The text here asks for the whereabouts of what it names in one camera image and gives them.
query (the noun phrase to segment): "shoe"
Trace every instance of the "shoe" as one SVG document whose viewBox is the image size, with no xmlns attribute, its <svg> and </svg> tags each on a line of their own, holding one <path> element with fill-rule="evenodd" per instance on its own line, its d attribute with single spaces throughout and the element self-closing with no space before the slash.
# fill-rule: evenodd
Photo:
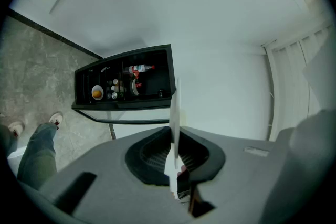
<svg viewBox="0 0 336 224">
<path fill-rule="evenodd" d="M 8 129 L 14 134 L 15 137 L 19 137 L 25 129 L 25 124 L 22 121 L 16 121 L 8 126 Z"/>
<path fill-rule="evenodd" d="M 51 116 L 49 122 L 51 123 L 55 123 L 57 129 L 59 129 L 59 125 L 62 123 L 63 121 L 63 114 L 62 112 L 56 112 L 54 115 Z"/>
</svg>

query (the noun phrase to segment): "white wall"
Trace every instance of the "white wall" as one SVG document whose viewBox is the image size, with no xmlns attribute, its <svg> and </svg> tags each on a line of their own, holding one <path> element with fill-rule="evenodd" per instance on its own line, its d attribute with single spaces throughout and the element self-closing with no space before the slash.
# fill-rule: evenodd
<svg viewBox="0 0 336 224">
<path fill-rule="evenodd" d="M 306 16 L 303 0 L 54 1 L 11 7 L 103 57 L 172 44 L 187 125 L 259 139 L 271 104 L 260 45 Z"/>
</svg>

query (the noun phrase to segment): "white sneaker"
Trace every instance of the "white sneaker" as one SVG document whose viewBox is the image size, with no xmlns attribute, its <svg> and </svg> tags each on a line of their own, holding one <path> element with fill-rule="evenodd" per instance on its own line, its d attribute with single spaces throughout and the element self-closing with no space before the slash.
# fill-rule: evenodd
<svg viewBox="0 0 336 224">
<path fill-rule="evenodd" d="M 25 124 L 22 121 L 16 121 L 8 126 L 8 129 L 14 134 L 15 137 L 19 137 L 25 129 Z"/>
<path fill-rule="evenodd" d="M 62 112 L 56 112 L 54 115 L 51 116 L 49 120 L 49 122 L 56 124 L 57 129 L 59 129 L 58 126 L 62 123 L 62 121 L 63 121 Z"/>
</svg>

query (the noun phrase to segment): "jeans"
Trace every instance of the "jeans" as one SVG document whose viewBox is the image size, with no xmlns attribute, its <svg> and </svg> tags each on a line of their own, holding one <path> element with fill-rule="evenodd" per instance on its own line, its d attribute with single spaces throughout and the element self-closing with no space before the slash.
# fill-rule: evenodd
<svg viewBox="0 0 336 224">
<path fill-rule="evenodd" d="M 36 190 L 57 172 L 53 140 L 56 131 L 53 123 L 41 124 L 31 136 L 22 156 L 17 179 Z M 3 125 L 0 125 L 0 144 L 7 156 L 17 147 L 17 138 Z"/>
</svg>

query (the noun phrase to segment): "concrete floor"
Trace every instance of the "concrete floor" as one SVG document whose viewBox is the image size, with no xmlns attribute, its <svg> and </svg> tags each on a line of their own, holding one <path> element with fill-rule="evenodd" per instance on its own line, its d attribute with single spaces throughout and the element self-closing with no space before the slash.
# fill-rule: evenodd
<svg viewBox="0 0 336 224">
<path fill-rule="evenodd" d="M 60 170 L 90 148 L 111 140 L 108 124 L 96 123 L 71 109 L 74 72 L 96 58 L 7 17 L 0 46 L 0 123 L 21 120 L 26 129 L 18 148 L 56 111 L 64 121 L 54 139 Z M 20 157 L 9 161 L 17 173 Z"/>
</svg>

